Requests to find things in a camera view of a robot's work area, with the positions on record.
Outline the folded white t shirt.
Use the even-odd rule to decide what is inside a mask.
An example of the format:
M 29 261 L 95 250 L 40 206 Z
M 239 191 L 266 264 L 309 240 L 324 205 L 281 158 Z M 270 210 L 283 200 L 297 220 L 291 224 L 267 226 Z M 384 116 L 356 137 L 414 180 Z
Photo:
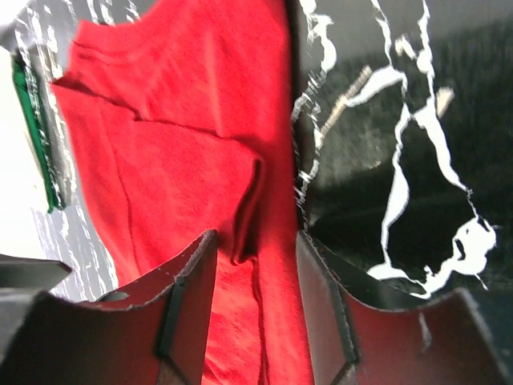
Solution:
M 12 80 L 11 53 L 1 49 L 1 253 L 44 259 L 34 212 L 48 209 L 42 172 Z

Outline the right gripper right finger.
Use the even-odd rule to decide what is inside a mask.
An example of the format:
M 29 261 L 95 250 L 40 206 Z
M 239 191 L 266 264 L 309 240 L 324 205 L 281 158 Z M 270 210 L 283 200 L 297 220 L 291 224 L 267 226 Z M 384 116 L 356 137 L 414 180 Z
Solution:
M 297 269 L 317 384 L 509 384 L 512 293 L 405 294 L 297 235 Z

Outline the red t shirt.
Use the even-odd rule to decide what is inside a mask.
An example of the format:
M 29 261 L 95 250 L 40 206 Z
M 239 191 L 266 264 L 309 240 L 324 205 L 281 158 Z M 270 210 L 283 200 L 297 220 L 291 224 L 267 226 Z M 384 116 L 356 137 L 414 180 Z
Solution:
M 282 1 L 158 1 L 81 21 L 52 84 L 120 285 L 219 236 L 205 384 L 311 384 Z

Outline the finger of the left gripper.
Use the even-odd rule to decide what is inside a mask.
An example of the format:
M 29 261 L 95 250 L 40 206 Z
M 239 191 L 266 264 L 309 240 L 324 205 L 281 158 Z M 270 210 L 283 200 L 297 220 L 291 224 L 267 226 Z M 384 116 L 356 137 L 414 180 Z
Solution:
M 61 261 L 1 255 L 1 292 L 54 289 L 72 269 Z

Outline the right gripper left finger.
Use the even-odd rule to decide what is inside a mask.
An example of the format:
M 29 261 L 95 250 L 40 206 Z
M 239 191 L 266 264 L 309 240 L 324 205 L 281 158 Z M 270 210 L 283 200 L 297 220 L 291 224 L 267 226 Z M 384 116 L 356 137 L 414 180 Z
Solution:
M 217 234 L 97 302 L 1 292 L 4 384 L 198 384 L 216 278 Z

